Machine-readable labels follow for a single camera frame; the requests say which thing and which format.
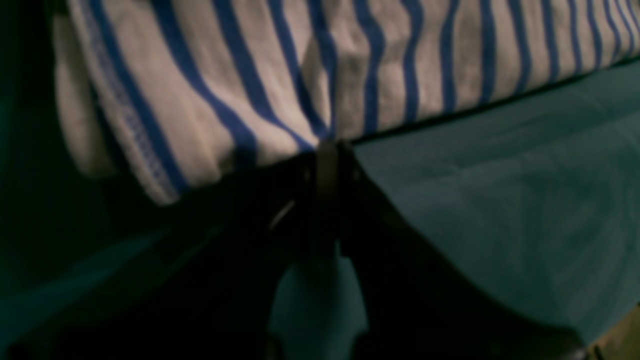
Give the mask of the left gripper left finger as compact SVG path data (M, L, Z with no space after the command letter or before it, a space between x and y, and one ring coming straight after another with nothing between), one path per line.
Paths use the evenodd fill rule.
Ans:
M7 347L10 360L280 360L268 322L294 264L330 255L330 147L237 178L212 205Z

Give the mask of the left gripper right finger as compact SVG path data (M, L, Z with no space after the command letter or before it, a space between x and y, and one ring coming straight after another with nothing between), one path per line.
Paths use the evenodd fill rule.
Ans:
M335 156L340 250L350 259L368 330L355 360L583 360L576 331L517 314L466 279L400 215L345 143Z

